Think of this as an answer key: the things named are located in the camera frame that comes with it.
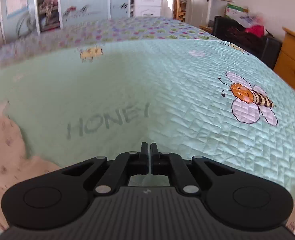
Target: bee wing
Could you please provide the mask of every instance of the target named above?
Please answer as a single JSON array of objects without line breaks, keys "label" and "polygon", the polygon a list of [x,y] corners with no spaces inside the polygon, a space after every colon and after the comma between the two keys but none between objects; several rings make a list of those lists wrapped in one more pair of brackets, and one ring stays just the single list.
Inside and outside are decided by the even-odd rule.
[{"label": "bee wing", "polygon": [[278,121],[272,109],[266,106],[259,106],[259,108],[266,121],[269,124],[276,126]]},{"label": "bee wing", "polygon": [[248,89],[252,89],[251,85],[249,82],[247,82],[244,78],[240,77],[239,75],[233,73],[233,72],[226,72],[225,75],[227,78],[232,81],[234,84],[241,84],[244,87]]},{"label": "bee wing", "polygon": [[263,88],[259,87],[258,85],[254,85],[253,90],[262,94],[263,96],[267,96],[267,93],[263,90]]},{"label": "bee wing", "polygon": [[232,103],[232,113],[240,122],[255,123],[260,119],[260,110],[254,103],[246,103],[236,98]]}]

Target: striped bee body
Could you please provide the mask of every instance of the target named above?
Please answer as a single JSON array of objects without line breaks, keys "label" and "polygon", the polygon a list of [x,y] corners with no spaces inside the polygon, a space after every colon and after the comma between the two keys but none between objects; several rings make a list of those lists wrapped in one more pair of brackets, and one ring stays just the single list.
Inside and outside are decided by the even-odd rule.
[{"label": "striped bee body", "polygon": [[268,99],[267,96],[263,96],[262,94],[254,90],[251,90],[251,92],[253,93],[253,96],[254,96],[254,100],[253,100],[254,104],[258,106],[266,106],[266,107],[274,106],[274,103],[270,99]]}]

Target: wooden chair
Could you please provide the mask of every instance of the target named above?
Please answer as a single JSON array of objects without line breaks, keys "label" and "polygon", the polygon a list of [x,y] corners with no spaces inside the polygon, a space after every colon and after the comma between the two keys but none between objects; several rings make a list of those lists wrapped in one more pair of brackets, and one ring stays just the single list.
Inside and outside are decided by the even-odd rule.
[{"label": "wooden chair", "polygon": [[185,21],[185,11],[182,10],[181,1],[173,0],[174,9],[173,9],[173,19],[184,22]]}]

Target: ribbed gray surface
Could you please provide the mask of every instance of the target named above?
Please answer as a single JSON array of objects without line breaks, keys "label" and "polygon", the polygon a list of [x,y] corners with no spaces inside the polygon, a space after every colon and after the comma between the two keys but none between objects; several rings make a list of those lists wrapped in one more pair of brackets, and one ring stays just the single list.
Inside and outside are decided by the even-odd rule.
[{"label": "ribbed gray surface", "polygon": [[62,228],[29,231],[12,227],[0,240],[282,240],[295,239],[286,228],[243,232],[209,215],[201,201],[172,187],[122,187],[98,197],[78,220]]}]

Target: floral blanket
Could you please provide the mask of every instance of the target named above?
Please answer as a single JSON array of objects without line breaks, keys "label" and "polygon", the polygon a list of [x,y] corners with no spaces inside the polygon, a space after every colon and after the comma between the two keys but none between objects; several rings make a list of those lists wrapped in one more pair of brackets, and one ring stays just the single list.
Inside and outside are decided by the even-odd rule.
[{"label": "floral blanket", "polygon": [[0,48],[0,68],[62,48],[140,39],[203,39],[214,36],[189,24],[164,17],[123,18],[84,22],[62,30],[17,40]]}]

